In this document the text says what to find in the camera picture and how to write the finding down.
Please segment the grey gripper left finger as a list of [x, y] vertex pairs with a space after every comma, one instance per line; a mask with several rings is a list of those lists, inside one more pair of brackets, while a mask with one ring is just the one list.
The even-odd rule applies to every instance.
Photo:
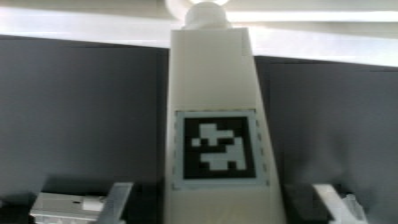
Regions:
[[122, 218], [133, 183], [117, 182], [106, 196], [40, 192], [30, 209], [35, 224], [126, 224]]

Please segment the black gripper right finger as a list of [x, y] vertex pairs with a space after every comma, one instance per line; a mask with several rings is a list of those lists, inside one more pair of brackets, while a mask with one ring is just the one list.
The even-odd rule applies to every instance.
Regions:
[[339, 196], [330, 184], [314, 184], [312, 188], [332, 215], [328, 224], [369, 224], [355, 195]]

